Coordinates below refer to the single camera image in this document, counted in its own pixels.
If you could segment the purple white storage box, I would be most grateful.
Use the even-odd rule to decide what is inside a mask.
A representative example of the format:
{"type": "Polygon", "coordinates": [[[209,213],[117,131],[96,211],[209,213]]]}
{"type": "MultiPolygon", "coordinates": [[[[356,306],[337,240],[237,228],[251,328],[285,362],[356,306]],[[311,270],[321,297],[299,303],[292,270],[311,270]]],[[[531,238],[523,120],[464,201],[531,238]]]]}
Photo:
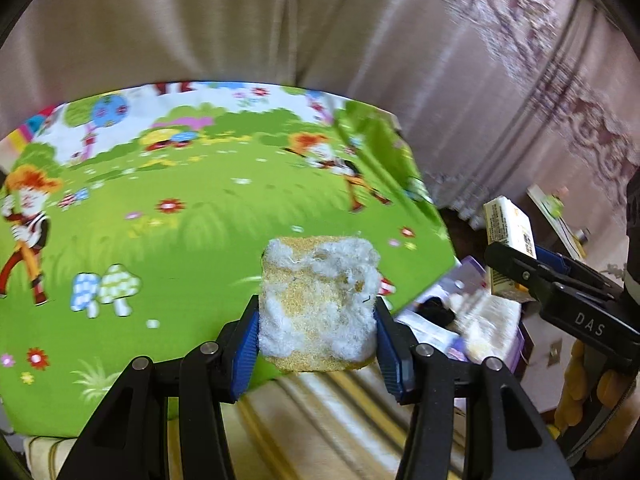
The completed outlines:
{"type": "Polygon", "coordinates": [[[491,295],[486,278],[485,269],[466,257],[395,318],[409,326],[418,341],[431,344],[451,359],[479,363],[496,356],[509,370],[516,370],[524,349],[518,327],[521,305],[491,295]],[[444,325],[428,320],[422,314],[427,301],[442,306],[454,319],[444,325]]]}

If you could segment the green small toy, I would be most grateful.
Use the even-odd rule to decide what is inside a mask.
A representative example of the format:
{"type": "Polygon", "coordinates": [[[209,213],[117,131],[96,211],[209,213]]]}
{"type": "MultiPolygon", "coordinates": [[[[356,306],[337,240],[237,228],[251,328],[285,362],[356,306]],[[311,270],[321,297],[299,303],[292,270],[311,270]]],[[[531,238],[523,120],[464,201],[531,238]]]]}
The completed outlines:
{"type": "Polygon", "coordinates": [[[552,218],[559,219],[563,217],[565,209],[564,202],[567,195],[568,188],[566,186],[562,186],[562,188],[557,188],[553,193],[544,196],[544,206],[547,208],[552,218]]]}

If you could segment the white side table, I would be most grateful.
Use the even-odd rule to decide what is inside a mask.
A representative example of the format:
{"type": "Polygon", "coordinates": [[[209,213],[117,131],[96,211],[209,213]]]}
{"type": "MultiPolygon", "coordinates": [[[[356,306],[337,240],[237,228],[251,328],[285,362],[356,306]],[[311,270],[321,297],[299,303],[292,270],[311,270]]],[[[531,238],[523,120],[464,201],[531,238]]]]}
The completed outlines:
{"type": "Polygon", "coordinates": [[[536,244],[578,261],[586,261],[585,249],[565,220],[550,214],[549,201],[536,184],[530,186],[523,207],[532,225],[536,244]]]}

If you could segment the yellow white scrub sponge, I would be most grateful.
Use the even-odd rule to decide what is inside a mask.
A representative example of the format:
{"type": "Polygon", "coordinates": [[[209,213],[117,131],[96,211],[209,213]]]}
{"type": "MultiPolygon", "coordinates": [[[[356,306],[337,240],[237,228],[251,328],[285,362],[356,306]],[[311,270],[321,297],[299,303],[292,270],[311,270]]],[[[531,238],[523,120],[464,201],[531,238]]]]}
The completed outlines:
{"type": "Polygon", "coordinates": [[[258,347],[282,372],[359,370],[375,354],[380,255],[361,237],[278,237],[262,253],[258,347]]]}

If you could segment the striped beige blanket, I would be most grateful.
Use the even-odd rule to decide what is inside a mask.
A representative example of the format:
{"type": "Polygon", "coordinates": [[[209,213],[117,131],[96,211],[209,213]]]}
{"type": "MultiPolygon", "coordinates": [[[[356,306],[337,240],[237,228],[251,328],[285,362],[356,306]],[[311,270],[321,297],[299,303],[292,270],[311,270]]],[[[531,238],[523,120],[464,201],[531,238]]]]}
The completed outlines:
{"type": "Polygon", "coordinates": [[[391,479],[411,410],[375,365],[281,376],[221,408],[239,479],[391,479]]]}

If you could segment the white orange tissue pack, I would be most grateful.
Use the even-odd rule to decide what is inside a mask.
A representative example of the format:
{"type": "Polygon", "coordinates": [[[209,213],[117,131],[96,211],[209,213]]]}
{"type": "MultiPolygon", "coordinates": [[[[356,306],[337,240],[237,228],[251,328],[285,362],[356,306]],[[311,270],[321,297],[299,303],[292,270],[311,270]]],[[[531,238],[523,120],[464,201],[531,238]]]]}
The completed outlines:
{"type": "MultiPolygon", "coordinates": [[[[526,256],[537,258],[532,227],[528,215],[506,196],[499,196],[484,205],[488,244],[500,243],[526,256]]],[[[502,275],[485,257],[488,265],[488,282],[495,296],[514,300],[520,304],[532,297],[524,285],[502,275]]]]}

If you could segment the green cartoon print cloth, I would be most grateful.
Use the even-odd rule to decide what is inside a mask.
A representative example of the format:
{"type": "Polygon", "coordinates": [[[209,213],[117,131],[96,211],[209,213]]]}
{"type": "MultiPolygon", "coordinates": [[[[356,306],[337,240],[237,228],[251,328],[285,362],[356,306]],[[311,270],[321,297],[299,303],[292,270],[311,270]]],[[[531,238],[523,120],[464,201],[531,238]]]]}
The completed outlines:
{"type": "Polygon", "coordinates": [[[135,356],[217,336],[279,236],[358,236],[408,304],[456,261],[395,117],[318,90],[184,82],[50,106],[1,142],[1,405],[73,437],[135,356]]]}

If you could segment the white fluffy mitten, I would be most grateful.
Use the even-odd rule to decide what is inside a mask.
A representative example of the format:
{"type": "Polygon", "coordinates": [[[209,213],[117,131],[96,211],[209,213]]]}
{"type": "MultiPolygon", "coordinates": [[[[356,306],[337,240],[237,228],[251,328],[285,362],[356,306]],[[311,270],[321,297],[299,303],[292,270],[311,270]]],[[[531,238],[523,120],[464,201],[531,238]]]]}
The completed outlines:
{"type": "Polygon", "coordinates": [[[490,356],[506,361],[518,333],[518,302],[480,288],[472,294],[450,295],[446,306],[454,312],[450,330],[462,337],[465,354],[472,362],[480,363],[490,356]]]}

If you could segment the beige satin curtain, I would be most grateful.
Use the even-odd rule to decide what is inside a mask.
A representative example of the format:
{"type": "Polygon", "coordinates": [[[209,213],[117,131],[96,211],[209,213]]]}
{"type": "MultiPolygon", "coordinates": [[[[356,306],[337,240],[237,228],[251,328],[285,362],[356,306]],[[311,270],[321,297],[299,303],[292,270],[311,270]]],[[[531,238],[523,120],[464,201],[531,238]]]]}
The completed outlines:
{"type": "Polygon", "coordinates": [[[438,206],[563,191],[588,262],[626,258],[639,33],[620,0],[1,0],[1,127],[149,82],[323,90],[393,113],[438,206]]]}

